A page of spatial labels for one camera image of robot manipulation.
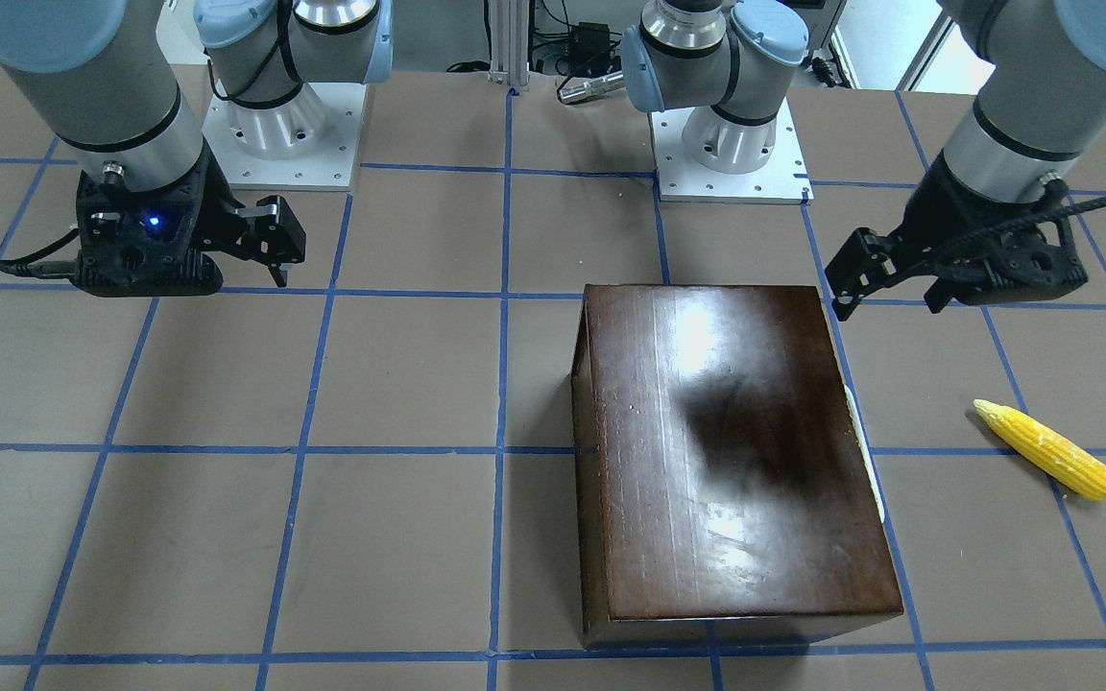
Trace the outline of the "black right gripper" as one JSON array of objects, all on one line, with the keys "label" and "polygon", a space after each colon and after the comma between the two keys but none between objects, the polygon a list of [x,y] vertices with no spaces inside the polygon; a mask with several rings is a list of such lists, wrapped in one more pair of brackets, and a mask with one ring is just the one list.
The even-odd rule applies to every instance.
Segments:
[{"label": "black right gripper", "polygon": [[96,297],[196,297],[223,285],[212,252],[263,264],[276,287],[306,258],[291,205],[271,193],[242,208],[212,151],[156,191],[128,192],[87,172],[76,184],[74,287]]}]

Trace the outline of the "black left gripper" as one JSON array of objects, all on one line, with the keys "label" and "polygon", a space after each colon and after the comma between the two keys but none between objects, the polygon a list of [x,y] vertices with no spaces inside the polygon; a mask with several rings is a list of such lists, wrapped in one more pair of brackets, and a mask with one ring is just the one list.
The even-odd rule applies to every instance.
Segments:
[{"label": "black left gripper", "polygon": [[835,318],[851,320],[860,301],[914,275],[931,275],[931,314],[953,301],[969,306],[1056,300],[1088,283],[1067,219],[1053,220],[1050,244],[1033,216],[1063,208],[1068,186],[1056,172],[1032,184],[1027,203],[1001,203],[960,182],[936,156],[902,214],[902,242],[858,227],[825,269]]}]

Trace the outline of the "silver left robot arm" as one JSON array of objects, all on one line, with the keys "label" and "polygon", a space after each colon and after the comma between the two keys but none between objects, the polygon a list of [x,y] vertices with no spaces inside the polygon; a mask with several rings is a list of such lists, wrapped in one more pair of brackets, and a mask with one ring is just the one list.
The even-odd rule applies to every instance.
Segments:
[{"label": "silver left robot arm", "polygon": [[[887,235],[856,228],[826,266],[832,307],[930,276],[940,312],[1056,300],[1087,283],[1066,174],[1106,130],[1106,1],[945,1],[966,43],[992,64],[945,148]],[[741,174],[763,154],[726,160],[728,137],[773,134],[808,29],[778,1],[650,1],[620,39],[620,66],[641,112],[693,109],[699,163]]]}]

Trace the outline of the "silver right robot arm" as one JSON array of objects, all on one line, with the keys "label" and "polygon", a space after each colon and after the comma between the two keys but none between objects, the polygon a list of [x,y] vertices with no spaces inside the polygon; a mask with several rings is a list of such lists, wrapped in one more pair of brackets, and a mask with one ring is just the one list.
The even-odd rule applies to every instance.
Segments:
[{"label": "silver right robot arm", "polygon": [[307,235],[280,189],[349,184],[368,84],[394,66],[390,1],[197,1],[212,91],[189,104],[154,1],[0,1],[0,65],[79,161],[75,222],[0,273],[102,299],[218,293],[213,253],[276,287]]}]

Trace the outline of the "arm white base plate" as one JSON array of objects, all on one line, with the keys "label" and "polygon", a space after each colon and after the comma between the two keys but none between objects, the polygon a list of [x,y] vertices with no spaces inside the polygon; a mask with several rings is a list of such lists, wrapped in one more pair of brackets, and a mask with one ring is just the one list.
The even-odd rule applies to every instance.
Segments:
[{"label": "arm white base plate", "polygon": [[204,137],[236,191],[348,192],[368,96],[364,84],[307,83],[272,109],[215,98]]},{"label": "arm white base plate", "polygon": [[660,197],[675,203],[807,205],[815,200],[787,100],[758,126],[709,107],[648,115]]}]

